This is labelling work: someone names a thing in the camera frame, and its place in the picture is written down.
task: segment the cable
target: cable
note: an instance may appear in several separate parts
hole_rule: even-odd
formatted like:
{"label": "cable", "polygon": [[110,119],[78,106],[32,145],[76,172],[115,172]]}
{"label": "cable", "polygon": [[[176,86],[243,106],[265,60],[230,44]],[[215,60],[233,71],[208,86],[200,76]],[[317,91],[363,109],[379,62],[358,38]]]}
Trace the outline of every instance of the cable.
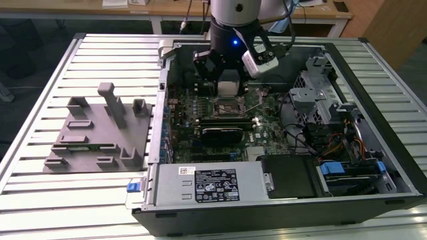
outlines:
{"label": "cable", "polygon": [[317,150],[314,150],[314,148],[303,141],[303,140],[301,140],[293,133],[290,133],[289,132],[289,130],[287,130],[287,127],[289,126],[297,126],[297,127],[302,127],[299,124],[295,124],[295,123],[290,123],[290,124],[287,124],[287,125],[285,125],[285,127],[283,127],[283,131],[286,132],[286,134],[291,137],[291,138],[294,138],[295,139],[295,141],[298,141],[298,142],[301,142],[305,146],[306,146],[306,148],[307,148],[307,150],[314,154],[314,155],[317,155],[318,157],[323,157],[323,155],[317,151]]}
{"label": "cable", "polygon": [[200,33],[203,33],[203,27],[206,25],[206,2],[203,1],[203,10],[202,10],[202,27],[200,27]]}
{"label": "cable", "polygon": [[[291,0],[290,7],[291,7],[291,9],[294,8],[294,0]],[[274,17],[270,17],[270,18],[259,20],[259,24],[263,25],[263,24],[270,24],[270,23],[274,23],[274,22],[279,22],[283,19],[287,19],[289,17],[290,17],[290,13],[286,12],[285,15],[274,16]]]}
{"label": "cable", "polygon": [[359,143],[359,152],[361,152],[361,156],[362,159],[366,159],[366,145],[363,144],[362,140],[359,138],[354,138],[354,140]]}
{"label": "cable", "polygon": [[329,148],[331,147],[331,145],[333,145],[333,138],[335,137],[335,136],[339,136],[339,135],[343,135],[342,133],[334,133],[333,135],[331,135],[331,137],[329,138]]}
{"label": "cable", "polygon": [[[294,9],[294,0],[291,0],[291,10]],[[295,30],[294,30],[294,23],[293,23],[293,18],[291,18],[291,12],[289,9],[289,6],[285,4],[285,11],[287,14],[287,19],[289,19],[289,29],[291,31],[291,43],[287,45],[287,50],[291,49],[291,47],[294,46],[295,43]]]}
{"label": "cable", "polygon": [[299,135],[303,135],[303,133],[301,132],[301,133],[297,134],[297,136],[295,136],[295,137],[297,137],[297,138],[295,138],[295,148],[305,148],[305,149],[307,149],[307,147],[298,146],[299,143],[298,143],[298,140],[297,140],[297,139],[299,138]]}
{"label": "cable", "polygon": [[306,23],[307,23],[306,8],[305,8],[305,6],[303,6],[301,3],[298,3],[298,6],[302,7],[302,11],[305,12],[305,24],[306,24]]}
{"label": "cable", "polygon": [[279,107],[279,124],[283,129],[286,129],[286,127],[289,126],[289,125],[283,126],[283,123],[282,123],[282,109],[283,109],[283,104],[286,103],[286,99],[287,99],[289,95],[290,95],[290,93],[287,93],[285,95],[285,97],[282,98],[282,103],[281,103],[281,107]]}
{"label": "cable", "polygon": [[194,0],[190,0],[187,14],[186,14],[184,20],[180,23],[179,34],[183,34],[183,30],[187,26],[187,20],[188,20],[190,9],[192,8],[192,4],[194,4]]}
{"label": "cable", "polygon": [[331,150],[329,150],[323,155],[327,156],[329,154],[337,152],[338,149],[343,147],[343,143],[338,144]]}
{"label": "cable", "polygon": [[203,20],[202,20],[200,34],[203,34],[203,28],[204,28],[206,22],[207,22],[210,6],[211,6],[211,4],[207,3],[207,8],[206,8],[206,2],[203,2]]}

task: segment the white label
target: white label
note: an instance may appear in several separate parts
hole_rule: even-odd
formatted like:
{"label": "white label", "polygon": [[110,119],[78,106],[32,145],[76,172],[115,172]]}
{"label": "white label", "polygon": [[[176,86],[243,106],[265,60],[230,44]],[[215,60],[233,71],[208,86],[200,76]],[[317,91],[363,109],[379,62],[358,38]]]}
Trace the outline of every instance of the white label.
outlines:
{"label": "white label", "polygon": [[226,197],[239,196],[239,193],[238,192],[226,192],[225,196]]}
{"label": "white label", "polygon": [[180,166],[178,169],[179,175],[195,175],[196,167],[195,166]]}

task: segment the metal bracket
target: metal bracket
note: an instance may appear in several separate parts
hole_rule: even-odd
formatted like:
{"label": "metal bracket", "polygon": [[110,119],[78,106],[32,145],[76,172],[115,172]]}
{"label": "metal bracket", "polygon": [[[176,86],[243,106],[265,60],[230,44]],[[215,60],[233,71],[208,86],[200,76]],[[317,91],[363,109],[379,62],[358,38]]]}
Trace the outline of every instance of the metal bracket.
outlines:
{"label": "metal bracket", "polygon": [[171,57],[175,52],[174,52],[174,39],[162,39],[159,42],[159,58],[167,59]]}

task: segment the motherboard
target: motherboard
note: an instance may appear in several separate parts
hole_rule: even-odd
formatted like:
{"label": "motherboard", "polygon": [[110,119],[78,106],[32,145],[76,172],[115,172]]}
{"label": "motherboard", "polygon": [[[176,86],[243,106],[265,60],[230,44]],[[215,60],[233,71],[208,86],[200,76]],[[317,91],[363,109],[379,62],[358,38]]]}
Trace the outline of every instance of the motherboard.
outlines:
{"label": "motherboard", "polygon": [[[221,98],[213,96],[211,90],[202,90],[175,87],[168,91],[174,163],[255,161],[261,155],[290,153],[277,93],[270,93],[269,88],[249,87],[243,96]],[[231,131],[227,139],[233,142],[225,145],[207,142],[203,136],[219,128]]]}

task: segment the aluminum extrusion table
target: aluminum extrusion table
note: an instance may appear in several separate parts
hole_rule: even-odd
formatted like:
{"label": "aluminum extrusion table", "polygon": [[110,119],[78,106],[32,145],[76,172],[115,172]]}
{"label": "aluminum extrusion table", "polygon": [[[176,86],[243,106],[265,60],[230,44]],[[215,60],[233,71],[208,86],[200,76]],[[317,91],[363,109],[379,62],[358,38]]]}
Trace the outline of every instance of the aluminum extrusion table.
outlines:
{"label": "aluminum extrusion table", "polygon": [[[146,172],[43,173],[68,115],[71,96],[102,103],[100,82],[112,82],[124,103],[143,97],[156,104],[160,39],[203,40],[199,35],[87,34],[74,39],[0,163],[0,235],[3,240],[155,239],[126,207],[127,184]],[[287,37],[271,40],[289,41]],[[358,39],[307,38],[333,42],[427,173],[427,108],[369,43]],[[351,94],[338,80],[346,98]],[[146,155],[150,156],[150,142]],[[427,205],[397,210],[361,223],[199,236],[196,239],[426,239]]]}

